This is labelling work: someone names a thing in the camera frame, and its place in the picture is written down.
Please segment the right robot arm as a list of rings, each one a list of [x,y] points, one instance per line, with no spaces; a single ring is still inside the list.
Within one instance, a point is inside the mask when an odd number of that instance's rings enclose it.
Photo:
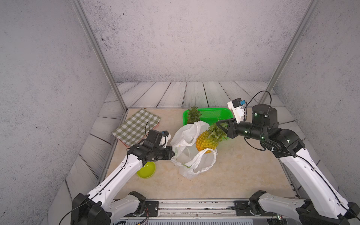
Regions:
[[[260,216],[265,212],[280,214],[303,225],[348,225],[358,219],[360,207],[348,202],[327,180],[312,159],[304,142],[292,130],[278,126],[275,108],[260,104],[252,108],[252,121],[246,122],[247,104],[236,99],[228,102],[234,118],[216,123],[234,139],[260,142],[261,151],[269,150],[295,176],[308,195],[307,199],[290,199],[259,190],[249,198],[250,212]]]

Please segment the white plastic bag lemon print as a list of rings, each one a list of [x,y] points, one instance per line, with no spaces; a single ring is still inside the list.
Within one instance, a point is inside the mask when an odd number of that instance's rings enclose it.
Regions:
[[[216,163],[217,149],[207,148],[199,151],[196,148],[197,138],[209,127],[209,124],[203,121],[187,124],[175,133],[170,142],[175,152],[171,161],[179,167],[179,174],[185,178],[192,179],[209,171]]]

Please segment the pineapple front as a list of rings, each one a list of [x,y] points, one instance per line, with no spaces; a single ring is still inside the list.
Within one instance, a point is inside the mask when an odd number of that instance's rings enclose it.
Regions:
[[[217,125],[211,125],[206,131],[202,132],[196,140],[196,148],[199,152],[205,149],[216,149],[221,141],[227,138],[216,137]]]

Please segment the pineapple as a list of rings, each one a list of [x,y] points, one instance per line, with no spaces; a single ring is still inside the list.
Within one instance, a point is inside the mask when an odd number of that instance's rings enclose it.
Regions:
[[[196,148],[199,152],[205,149],[216,149],[221,141],[227,138],[216,137],[217,125],[211,125],[206,131],[202,132],[196,140]]]
[[[198,110],[198,107],[192,106],[190,109],[188,109],[187,124],[193,124],[195,122],[199,122],[201,115],[202,114]]]

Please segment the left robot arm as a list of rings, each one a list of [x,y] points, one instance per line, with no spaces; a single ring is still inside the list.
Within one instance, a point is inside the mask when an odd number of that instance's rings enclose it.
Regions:
[[[121,200],[116,195],[146,163],[170,160],[174,155],[167,131],[151,129],[148,136],[127,150],[119,166],[88,194],[78,194],[72,202],[70,224],[110,225],[129,214],[142,215],[146,198],[132,191]]]

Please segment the pineapple back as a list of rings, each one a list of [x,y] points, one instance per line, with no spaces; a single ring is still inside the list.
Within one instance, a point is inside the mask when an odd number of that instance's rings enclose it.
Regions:
[[[190,109],[188,109],[187,124],[193,124],[195,122],[199,122],[201,115],[202,114],[198,110],[198,107],[192,106]]]

